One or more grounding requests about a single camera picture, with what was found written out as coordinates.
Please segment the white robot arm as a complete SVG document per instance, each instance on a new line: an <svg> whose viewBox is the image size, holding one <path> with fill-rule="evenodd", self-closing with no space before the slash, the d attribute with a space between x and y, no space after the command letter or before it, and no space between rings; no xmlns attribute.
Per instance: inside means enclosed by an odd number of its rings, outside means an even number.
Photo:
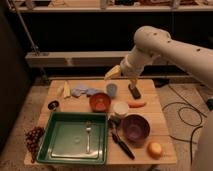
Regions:
<svg viewBox="0 0 213 171"><path fill-rule="evenodd" d="M167 31L152 26L142 26L135 32L133 49L119 65L105 74L105 78L123 74L134 88L144 67L158 56L172 62L213 91L213 50L173 40ZM213 171L213 110L202 128L190 171Z"/></svg>

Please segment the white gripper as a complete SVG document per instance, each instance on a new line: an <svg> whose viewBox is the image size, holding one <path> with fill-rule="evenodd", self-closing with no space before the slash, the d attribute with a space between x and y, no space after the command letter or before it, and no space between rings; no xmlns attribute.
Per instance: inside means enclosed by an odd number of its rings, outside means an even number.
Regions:
<svg viewBox="0 0 213 171"><path fill-rule="evenodd" d="M146 52L138 49L136 46L123 58L120 66L116 65L110 69L104 76L105 80L117 78L121 75L131 78L130 88L134 89L137 85L138 77L143 72L146 65L150 65L158 57L155 52Z"/></svg>

